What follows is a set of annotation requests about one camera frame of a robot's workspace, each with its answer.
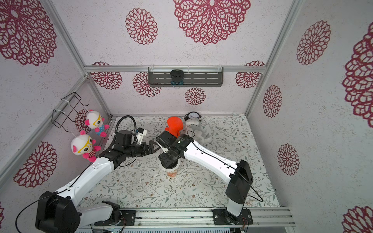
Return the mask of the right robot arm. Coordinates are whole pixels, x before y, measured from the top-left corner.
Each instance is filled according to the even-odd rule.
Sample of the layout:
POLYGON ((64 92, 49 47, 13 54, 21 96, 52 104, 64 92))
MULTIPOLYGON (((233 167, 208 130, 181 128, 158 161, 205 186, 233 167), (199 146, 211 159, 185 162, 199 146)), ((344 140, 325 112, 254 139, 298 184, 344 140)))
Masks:
POLYGON ((225 181, 225 194, 229 200, 226 212, 229 217, 240 216, 253 183, 253 175, 246 161, 236 162, 219 156, 186 134, 175 137, 164 131, 156 142, 163 150, 158 157, 163 168, 172 170, 183 158, 198 163, 225 181))

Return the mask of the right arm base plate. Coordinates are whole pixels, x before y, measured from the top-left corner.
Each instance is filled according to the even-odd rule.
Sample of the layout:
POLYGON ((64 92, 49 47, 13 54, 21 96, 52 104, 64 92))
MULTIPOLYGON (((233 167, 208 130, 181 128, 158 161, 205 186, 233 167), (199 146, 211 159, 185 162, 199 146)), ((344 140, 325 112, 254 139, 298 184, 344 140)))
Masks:
POLYGON ((212 209, 215 225, 253 225, 251 211, 247 208, 242 209, 239 216, 230 214, 226 209, 212 209))

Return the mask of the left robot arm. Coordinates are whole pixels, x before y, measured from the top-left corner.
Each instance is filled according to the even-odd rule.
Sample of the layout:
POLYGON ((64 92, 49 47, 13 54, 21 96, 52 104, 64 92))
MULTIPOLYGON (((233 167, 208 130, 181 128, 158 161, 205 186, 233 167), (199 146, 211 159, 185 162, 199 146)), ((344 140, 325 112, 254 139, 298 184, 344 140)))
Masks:
POLYGON ((81 208, 79 203, 102 178, 120 166, 127 158, 143 157, 157 151, 156 142, 143 142, 123 150, 107 148, 79 176, 55 192, 46 191, 37 206, 36 228, 45 233, 74 233, 78 228, 99 221, 119 224, 122 214, 118 204, 101 204, 81 208))

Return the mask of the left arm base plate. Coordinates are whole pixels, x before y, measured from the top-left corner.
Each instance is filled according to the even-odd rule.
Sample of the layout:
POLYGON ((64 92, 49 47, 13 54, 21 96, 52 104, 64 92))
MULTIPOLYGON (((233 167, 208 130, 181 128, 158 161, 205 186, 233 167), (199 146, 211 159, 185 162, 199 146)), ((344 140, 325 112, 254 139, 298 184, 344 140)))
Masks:
POLYGON ((94 223, 95 227, 116 227, 116 226, 134 226, 136 219, 136 210, 120 210, 112 214, 112 216, 105 221, 98 221, 94 223))

